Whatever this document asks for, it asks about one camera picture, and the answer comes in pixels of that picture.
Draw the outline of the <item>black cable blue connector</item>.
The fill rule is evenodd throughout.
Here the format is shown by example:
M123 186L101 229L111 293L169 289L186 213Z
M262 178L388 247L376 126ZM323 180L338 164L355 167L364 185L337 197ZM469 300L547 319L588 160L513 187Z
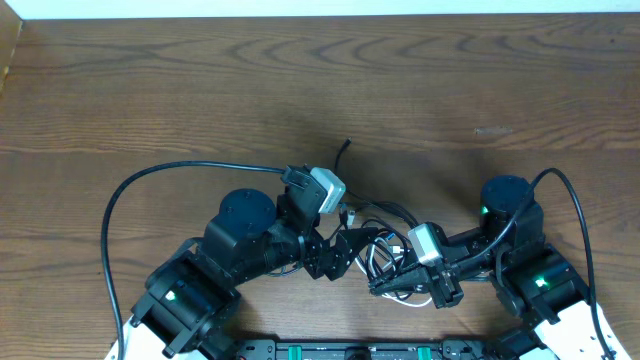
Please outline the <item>black cable blue connector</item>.
M336 244L346 255L346 266L354 263L370 283L393 278L406 258L407 246L395 247L391 241L400 239L398 232L381 219L366 219L354 227L357 211L346 204L339 205L340 225Z

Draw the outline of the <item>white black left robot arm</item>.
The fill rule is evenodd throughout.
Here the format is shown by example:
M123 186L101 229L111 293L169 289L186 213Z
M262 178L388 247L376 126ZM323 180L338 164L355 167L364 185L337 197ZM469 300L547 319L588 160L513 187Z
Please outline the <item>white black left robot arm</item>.
M239 305L238 285L290 264L314 279L342 277L377 230L340 230L323 238L316 228L325 198L323 190L292 187L276 199L254 189L226 195L203 236L185 241L147 278L128 322L160 341L159 349L143 350L143 358L199 352L206 359L232 359L239 344L224 326Z

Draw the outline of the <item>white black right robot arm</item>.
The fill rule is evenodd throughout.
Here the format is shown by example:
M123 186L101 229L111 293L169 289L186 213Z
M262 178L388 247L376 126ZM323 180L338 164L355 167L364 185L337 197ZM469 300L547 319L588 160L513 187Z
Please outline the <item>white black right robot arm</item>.
M549 244L534 190L541 181L502 175L481 191L478 227L448 236L432 222L412 228L412 249L389 275L369 283L374 295L425 292L437 308L458 305L461 284L487 276L521 325L483 346L486 359L626 359L597 301L592 268L581 277Z

